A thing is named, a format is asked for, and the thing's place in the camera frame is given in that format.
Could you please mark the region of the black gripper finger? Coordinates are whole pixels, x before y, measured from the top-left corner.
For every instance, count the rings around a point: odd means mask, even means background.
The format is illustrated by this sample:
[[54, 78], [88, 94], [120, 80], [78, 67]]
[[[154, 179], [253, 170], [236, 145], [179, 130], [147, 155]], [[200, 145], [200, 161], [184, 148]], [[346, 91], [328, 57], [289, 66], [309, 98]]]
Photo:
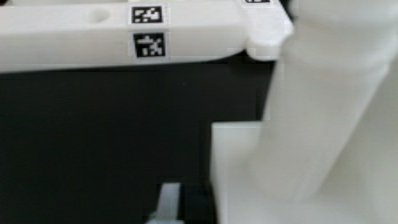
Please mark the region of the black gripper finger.
[[204, 224], [204, 191], [181, 182], [161, 184], [156, 209], [143, 224]]

